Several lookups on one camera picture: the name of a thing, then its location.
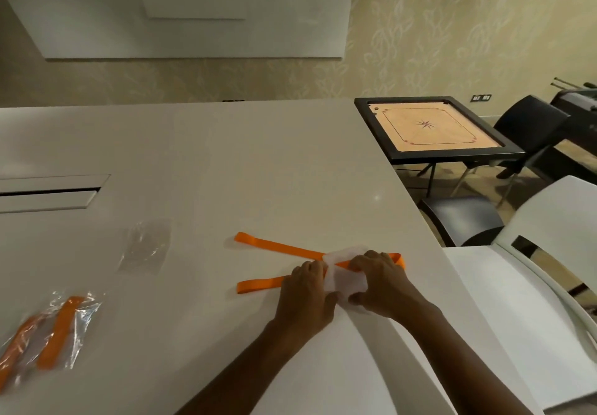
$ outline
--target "plastic bag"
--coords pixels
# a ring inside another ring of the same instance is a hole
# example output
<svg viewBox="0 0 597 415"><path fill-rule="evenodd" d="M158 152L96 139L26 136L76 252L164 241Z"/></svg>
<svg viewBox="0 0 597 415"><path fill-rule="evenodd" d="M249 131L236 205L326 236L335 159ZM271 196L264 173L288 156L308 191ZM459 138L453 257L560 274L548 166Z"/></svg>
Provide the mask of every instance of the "plastic bag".
<svg viewBox="0 0 597 415"><path fill-rule="evenodd" d="M118 270L144 270L157 274L170 248L170 219L137 223L128 235Z"/></svg>
<svg viewBox="0 0 597 415"><path fill-rule="evenodd" d="M0 394L39 371L72 369L100 305L90 293L54 293L49 305L28 317L0 347Z"/></svg>

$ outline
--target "chair backrest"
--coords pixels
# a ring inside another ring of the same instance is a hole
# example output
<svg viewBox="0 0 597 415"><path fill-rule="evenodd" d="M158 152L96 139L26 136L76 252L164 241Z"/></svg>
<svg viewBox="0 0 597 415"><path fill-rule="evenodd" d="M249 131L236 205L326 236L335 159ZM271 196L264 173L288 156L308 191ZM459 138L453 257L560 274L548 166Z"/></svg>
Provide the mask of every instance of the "chair backrest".
<svg viewBox="0 0 597 415"><path fill-rule="evenodd" d="M597 293L597 186L567 176L543 189L518 209L494 241L525 261L512 247L518 236L549 253Z"/></svg>
<svg viewBox="0 0 597 415"><path fill-rule="evenodd" d="M556 131L569 117L562 110L529 95L510 107L494 127L531 156L559 141Z"/></svg>

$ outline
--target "beige wall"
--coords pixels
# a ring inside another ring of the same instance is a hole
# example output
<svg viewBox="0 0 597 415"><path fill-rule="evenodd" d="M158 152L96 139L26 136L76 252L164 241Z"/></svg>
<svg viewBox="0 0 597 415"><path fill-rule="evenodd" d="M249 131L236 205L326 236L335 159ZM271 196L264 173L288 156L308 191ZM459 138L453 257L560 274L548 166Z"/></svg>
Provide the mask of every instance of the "beige wall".
<svg viewBox="0 0 597 415"><path fill-rule="evenodd" d="M346 56L46 62L0 0L0 106L492 93L597 83L597 0L352 0Z"/></svg>

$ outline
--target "electrical outlet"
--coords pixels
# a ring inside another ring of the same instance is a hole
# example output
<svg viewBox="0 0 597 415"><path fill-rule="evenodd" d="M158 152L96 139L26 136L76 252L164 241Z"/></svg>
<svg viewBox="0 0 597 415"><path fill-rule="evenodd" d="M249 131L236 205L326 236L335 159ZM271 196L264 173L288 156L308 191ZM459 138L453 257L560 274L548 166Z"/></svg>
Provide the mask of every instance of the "electrical outlet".
<svg viewBox="0 0 597 415"><path fill-rule="evenodd" d="M471 102L489 102L492 95L473 95Z"/></svg>

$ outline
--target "person's left hand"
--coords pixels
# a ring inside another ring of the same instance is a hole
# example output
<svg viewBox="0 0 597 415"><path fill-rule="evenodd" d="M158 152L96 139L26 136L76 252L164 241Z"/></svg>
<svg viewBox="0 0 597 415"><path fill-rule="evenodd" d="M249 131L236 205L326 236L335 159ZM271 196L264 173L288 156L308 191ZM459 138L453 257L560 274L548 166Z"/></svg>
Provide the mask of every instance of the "person's left hand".
<svg viewBox="0 0 597 415"><path fill-rule="evenodd" d="M323 261L307 261L282 282L273 325L302 347L334 319L338 293L325 294Z"/></svg>

